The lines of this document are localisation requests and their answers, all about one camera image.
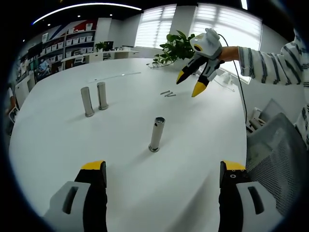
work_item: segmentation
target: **desk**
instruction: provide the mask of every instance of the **desk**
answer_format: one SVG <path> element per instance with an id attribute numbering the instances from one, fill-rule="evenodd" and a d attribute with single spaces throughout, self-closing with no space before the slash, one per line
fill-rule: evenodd
<path id="1" fill-rule="evenodd" d="M 26 76 L 15 86 L 15 95 L 19 108 L 21 108 L 26 97 L 28 96 L 29 92 L 33 89 L 34 86 L 35 86 L 35 79 L 33 71 L 29 72 L 29 75 Z"/>
<path id="2" fill-rule="evenodd" d="M 218 230 L 220 161 L 245 164 L 246 158 L 238 88 L 233 85 L 233 92 L 213 81 L 192 98 L 196 77 L 176 85 L 177 72 L 150 69 L 151 61 L 78 66 L 43 79 L 30 92 L 13 129 L 10 160 L 40 216 L 82 165 L 103 159 L 109 232 Z M 136 72 L 141 73 L 121 76 Z M 98 110 L 97 83 L 89 78 L 107 78 L 107 110 Z M 90 118 L 80 93 L 85 86 L 95 110 Z M 168 89 L 177 96 L 160 95 Z M 166 122 L 161 148 L 152 153 L 148 145 L 157 116 Z"/>
<path id="3" fill-rule="evenodd" d="M 81 57 L 88 57 L 90 55 L 96 55 L 96 54 L 106 54 L 106 53 L 114 54 L 115 59 L 123 59 L 123 58 L 129 58 L 129 54 L 139 53 L 139 51 L 118 50 L 118 51 L 94 52 L 94 53 L 85 53 L 85 54 L 75 55 L 75 56 L 67 57 L 61 60 L 62 70 L 65 70 L 65 67 L 66 67 L 65 63 L 67 60 L 81 58 Z"/>

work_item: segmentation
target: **screw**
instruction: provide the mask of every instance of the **screw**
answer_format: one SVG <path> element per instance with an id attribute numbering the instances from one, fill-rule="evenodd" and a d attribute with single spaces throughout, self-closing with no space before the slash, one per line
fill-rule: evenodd
<path id="1" fill-rule="evenodd" d="M 160 93 L 160 95 L 162 95 L 162 94 L 165 94 L 165 93 L 169 93 L 170 91 L 168 90 L 168 91 L 165 91 L 165 92 L 163 92 L 163 93 Z"/>
<path id="2" fill-rule="evenodd" d="M 173 94 L 173 92 L 168 93 L 167 95 L 165 95 L 165 97 L 168 97 L 169 95 Z"/>

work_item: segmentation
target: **window blind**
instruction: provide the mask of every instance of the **window blind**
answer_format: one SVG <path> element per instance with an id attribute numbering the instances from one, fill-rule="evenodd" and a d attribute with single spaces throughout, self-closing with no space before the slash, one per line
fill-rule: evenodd
<path id="1" fill-rule="evenodd" d="M 214 28 L 217 33 L 223 35 L 229 46 L 250 47 L 259 50 L 262 21 L 246 12 L 234 8 L 213 5 L 198 4 L 197 12 L 191 27 L 191 33 L 195 35 L 205 33 L 205 28 Z M 235 61 L 239 77 L 249 83 L 250 77 L 240 75 L 239 62 Z M 237 75 L 233 62 L 226 62 L 220 68 Z"/>
<path id="2" fill-rule="evenodd" d="M 161 48 L 167 42 L 176 5 L 167 5 L 144 11 L 137 30 L 135 46 Z"/>

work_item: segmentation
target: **metal tube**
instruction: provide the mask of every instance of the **metal tube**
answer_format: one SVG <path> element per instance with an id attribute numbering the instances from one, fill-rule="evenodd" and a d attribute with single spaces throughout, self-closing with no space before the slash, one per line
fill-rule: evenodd
<path id="1" fill-rule="evenodd" d="M 91 117 L 92 115 L 94 115 L 95 112 L 92 109 L 89 88 L 88 87 L 81 88 L 81 94 L 85 108 L 85 116 Z"/>
<path id="2" fill-rule="evenodd" d="M 108 108 L 108 104 L 106 103 L 106 91 L 105 91 L 105 82 L 99 82 L 97 84 L 98 89 L 98 109 L 106 110 Z"/>
<path id="3" fill-rule="evenodd" d="M 162 117 L 156 117 L 154 120 L 154 129 L 151 136 L 151 142 L 148 146 L 149 150 L 152 152 L 157 152 L 159 150 L 159 144 L 165 124 L 165 119 Z"/>

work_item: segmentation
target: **striped shirt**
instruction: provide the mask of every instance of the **striped shirt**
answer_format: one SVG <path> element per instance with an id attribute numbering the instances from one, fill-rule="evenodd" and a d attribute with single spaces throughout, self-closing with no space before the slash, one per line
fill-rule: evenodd
<path id="1" fill-rule="evenodd" d="M 309 50 L 295 31 L 294 41 L 281 49 L 281 54 L 238 47 L 241 74 L 262 83 L 302 85 L 307 105 L 302 108 L 296 126 L 309 149 Z"/>

